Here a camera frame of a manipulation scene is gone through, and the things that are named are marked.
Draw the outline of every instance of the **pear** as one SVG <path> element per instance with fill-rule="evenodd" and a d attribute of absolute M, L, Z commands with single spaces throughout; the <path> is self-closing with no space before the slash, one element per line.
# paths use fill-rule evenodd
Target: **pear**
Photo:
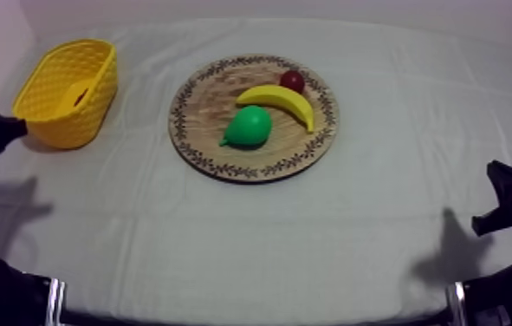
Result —
<path fill-rule="evenodd" d="M 255 146 L 265 142 L 272 130 L 272 118 L 268 111 L 256 105 L 242 108 L 225 129 L 219 146 L 227 144 Z"/>

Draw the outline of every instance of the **banana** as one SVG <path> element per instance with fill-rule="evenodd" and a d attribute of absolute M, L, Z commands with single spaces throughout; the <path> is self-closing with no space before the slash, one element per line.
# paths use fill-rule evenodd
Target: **banana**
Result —
<path fill-rule="evenodd" d="M 238 105 L 263 105 L 283 108 L 306 124 L 309 133 L 314 131 L 314 112 L 304 96 L 292 89 L 277 85 L 263 85 L 250 88 L 237 97 Z"/>

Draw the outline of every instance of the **plastic basket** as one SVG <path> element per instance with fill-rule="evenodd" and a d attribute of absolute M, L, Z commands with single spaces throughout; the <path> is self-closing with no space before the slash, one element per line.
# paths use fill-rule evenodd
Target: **plastic basket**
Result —
<path fill-rule="evenodd" d="M 76 148 L 93 140 L 116 94 L 116 48 L 94 39 L 51 49 L 15 100 L 13 115 L 43 143 Z"/>

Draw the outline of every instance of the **table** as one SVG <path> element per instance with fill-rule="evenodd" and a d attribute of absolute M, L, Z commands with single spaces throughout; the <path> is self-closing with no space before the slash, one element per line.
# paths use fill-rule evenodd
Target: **table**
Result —
<path fill-rule="evenodd" d="M 11 103 L 46 50 L 113 42 L 119 92 L 99 136 L 0 155 L 0 257 L 68 282 L 68 306 L 197 323 L 330 323 L 444 306 L 444 286 L 512 264 L 512 230 L 475 238 L 496 205 L 485 165 L 512 165 L 512 49 L 385 25 L 210 19 L 42 40 L 11 74 Z M 198 68 L 283 55 L 334 91 L 326 156 L 282 182 L 197 173 L 168 111 Z"/>

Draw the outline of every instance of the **wooden plate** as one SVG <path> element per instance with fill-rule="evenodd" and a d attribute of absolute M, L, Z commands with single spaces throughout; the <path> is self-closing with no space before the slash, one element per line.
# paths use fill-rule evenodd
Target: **wooden plate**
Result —
<path fill-rule="evenodd" d="M 288 70 L 306 82 L 303 95 L 314 110 L 314 132 L 292 115 L 266 108 L 272 116 L 268 141 L 255 150 L 220 147 L 236 112 L 236 98 L 246 89 L 278 84 Z M 171 105 L 169 134 L 179 154 L 200 172 L 236 182 L 283 179 L 315 163 L 330 147 L 338 127 L 333 93 L 312 70 L 273 55 L 240 55 L 213 62 L 193 74 Z"/>

